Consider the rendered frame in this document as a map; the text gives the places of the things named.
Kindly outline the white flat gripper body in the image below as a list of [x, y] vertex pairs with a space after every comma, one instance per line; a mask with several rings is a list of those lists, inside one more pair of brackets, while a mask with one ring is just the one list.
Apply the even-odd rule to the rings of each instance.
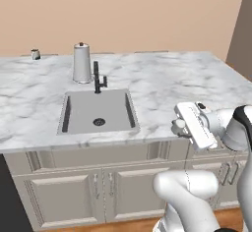
[[185, 121], [185, 130], [191, 135], [189, 138], [195, 150], [216, 148], [218, 142], [208, 128], [208, 122], [203, 118], [200, 109], [193, 102], [180, 102], [174, 107], [177, 116]]

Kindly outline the grey rectangular sink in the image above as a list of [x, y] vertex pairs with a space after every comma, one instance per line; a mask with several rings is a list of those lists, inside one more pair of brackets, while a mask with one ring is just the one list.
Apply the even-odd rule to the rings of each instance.
[[58, 135], [77, 135], [140, 129], [128, 89], [68, 91], [61, 111]]

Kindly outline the black sink tap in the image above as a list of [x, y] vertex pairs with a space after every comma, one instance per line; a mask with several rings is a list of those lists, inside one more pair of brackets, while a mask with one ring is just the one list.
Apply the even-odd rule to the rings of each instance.
[[101, 93], [102, 87], [107, 87], [107, 76], [103, 76], [103, 83], [99, 81], [98, 61], [94, 61], [94, 93]]

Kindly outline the grey cupboard door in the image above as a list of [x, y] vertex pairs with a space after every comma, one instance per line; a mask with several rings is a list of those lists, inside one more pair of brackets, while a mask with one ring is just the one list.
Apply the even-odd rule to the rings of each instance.
[[[97, 174], [98, 199], [94, 174]], [[104, 221], [100, 169], [14, 176], [13, 180], [34, 231]]]
[[[232, 177], [234, 163], [238, 161], [240, 163], [239, 172], [235, 178], [235, 183], [233, 185], [229, 184], [229, 180]], [[227, 157], [217, 157], [210, 159], [193, 159], [187, 160], [185, 163], [186, 169], [194, 169], [194, 170], [207, 170], [212, 171], [218, 178], [219, 181], [219, 189], [214, 197], [208, 198], [208, 202], [211, 205], [213, 210], [216, 209], [225, 209], [225, 208], [234, 208], [239, 207], [239, 202], [237, 199], [237, 191], [236, 185], [239, 179], [240, 174], [243, 171], [247, 161], [246, 156], [227, 156]], [[221, 174], [221, 166], [230, 163], [231, 168], [229, 174], [227, 176], [227, 180], [225, 185], [223, 186], [220, 182], [220, 174]]]
[[[166, 170], [182, 170], [183, 162], [155, 162], [106, 167], [103, 169], [107, 222], [162, 216], [165, 201], [153, 189], [154, 177]], [[109, 195], [108, 173], [114, 176], [114, 196]]]

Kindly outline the grey false drawer front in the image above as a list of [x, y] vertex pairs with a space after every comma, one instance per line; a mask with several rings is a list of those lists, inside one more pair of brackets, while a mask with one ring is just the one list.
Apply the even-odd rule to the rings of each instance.
[[31, 170], [85, 167], [165, 158], [169, 142], [114, 145], [85, 149], [29, 151]]

